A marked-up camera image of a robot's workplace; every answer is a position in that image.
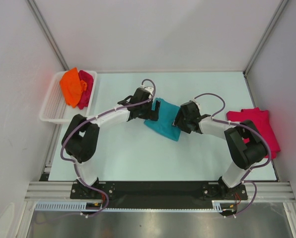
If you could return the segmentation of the teal t shirt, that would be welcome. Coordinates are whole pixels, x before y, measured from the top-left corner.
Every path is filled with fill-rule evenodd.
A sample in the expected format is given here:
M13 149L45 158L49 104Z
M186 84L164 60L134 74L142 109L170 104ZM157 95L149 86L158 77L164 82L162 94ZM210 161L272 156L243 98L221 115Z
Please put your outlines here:
M178 127L175 127L173 123L180 107L171 104L162 98L156 98L152 105L153 108L155 108L157 102L160 102L158 120L145 120L144 125L168 139L178 141L181 130Z

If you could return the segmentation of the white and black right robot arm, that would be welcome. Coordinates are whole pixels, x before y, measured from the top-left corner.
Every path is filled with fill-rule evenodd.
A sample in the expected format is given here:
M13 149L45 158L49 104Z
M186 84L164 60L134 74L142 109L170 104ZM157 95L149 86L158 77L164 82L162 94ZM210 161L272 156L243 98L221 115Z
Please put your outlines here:
M236 123L216 120L211 115L202 115L199 104L193 101L180 106L173 125L188 134L195 132L212 135L226 141L232 163L219 178L221 184L218 193L224 199L235 195L236 187L252 167L269 153L267 144L252 121Z

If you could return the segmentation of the white perforated plastic basket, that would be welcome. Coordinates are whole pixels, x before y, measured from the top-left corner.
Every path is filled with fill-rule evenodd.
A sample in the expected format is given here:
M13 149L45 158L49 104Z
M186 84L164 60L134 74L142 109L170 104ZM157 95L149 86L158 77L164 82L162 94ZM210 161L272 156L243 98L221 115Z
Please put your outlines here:
M80 110L78 107L73 108L71 106L68 106L65 102L60 87L60 80L66 72L67 71L60 71L54 74L39 113L39 118L41 121L51 122L55 124L66 124L70 123L72 118L77 114L81 114L84 117L90 116L90 108L94 101L93 96L95 93L97 72L92 70L86 71L93 77L94 83L88 106L84 107L82 110Z

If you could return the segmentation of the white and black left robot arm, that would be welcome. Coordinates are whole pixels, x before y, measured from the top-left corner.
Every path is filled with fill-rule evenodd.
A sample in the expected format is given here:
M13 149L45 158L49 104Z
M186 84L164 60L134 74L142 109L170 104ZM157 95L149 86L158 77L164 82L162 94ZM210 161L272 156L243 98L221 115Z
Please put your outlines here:
M112 109L88 118L77 114L71 120L62 138L60 157L73 163L86 197L94 198L99 192L98 176L91 170L89 162L95 154L100 131L137 118L157 121L160 101L152 106L155 93L154 86L141 85L134 95L119 101Z

